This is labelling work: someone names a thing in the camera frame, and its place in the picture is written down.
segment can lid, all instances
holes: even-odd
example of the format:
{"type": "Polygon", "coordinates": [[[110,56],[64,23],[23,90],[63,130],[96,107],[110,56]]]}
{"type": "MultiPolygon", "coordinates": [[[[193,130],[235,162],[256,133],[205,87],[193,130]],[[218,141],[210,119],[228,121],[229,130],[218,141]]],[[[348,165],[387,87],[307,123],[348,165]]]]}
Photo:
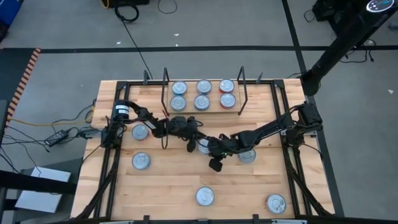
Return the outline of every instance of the can lid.
{"type": "Polygon", "coordinates": [[[184,110],[187,106],[187,101],[182,96],[175,96],[172,98],[171,105],[175,110],[184,110]]]}
{"type": "Polygon", "coordinates": [[[208,93],[211,90],[211,82],[208,80],[200,80],[197,83],[198,91],[201,93],[208,93]]]}
{"type": "Polygon", "coordinates": [[[199,95],[195,98],[195,107],[199,110],[206,109],[210,106],[210,100],[207,96],[199,95]]]}
{"type": "Polygon", "coordinates": [[[220,102],[225,107],[232,107],[236,102],[235,96],[230,93],[224,93],[220,98],[220,102]]]}
{"type": "Polygon", "coordinates": [[[286,201],[279,194],[272,194],[267,198],[268,209],[275,214],[281,214],[286,209],[286,201]]]}
{"type": "Polygon", "coordinates": [[[220,81],[220,90],[230,92],[230,91],[234,90],[234,87],[235,87],[235,84],[231,80],[224,79],[224,80],[220,81]]]}
{"type": "Polygon", "coordinates": [[[132,158],[132,166],[138,170],[144,170],[150,165],[150,157],[144,152],[138,152],[132,158]]]}
{"type": "Polygon", "coordinates": [[[256,152],[254,149],[238,154],[239,160],[243,163],[251,163],[256,159],[256,152]]]}
{"type": "Polygon", "coordinates": [[[209,154],[210,153],[209,148],[206,147],[208,144],[209,141],[207,139],[201,139],[198,144],[199,151],[206,155],[209,154]]]}
{"type": "Polygon", "coordinates": [[[187,84],[183,81],[177,81],[173,83],[172,88],[175,94],[183,94],[187,91],[187,84]]]}
{"type": "Polygon", "coordinates": [[[197,202],[202,206],[209,206],[214,201],[214,192],[209,187],[201,187],[197,191],[197,202]]]}
{"type": "Polygon", "coordinates": [[[132,129],[132,136],[137,140],[143,140],[148,135],[148,129],[143,124],[138,124],[132,129]]]}

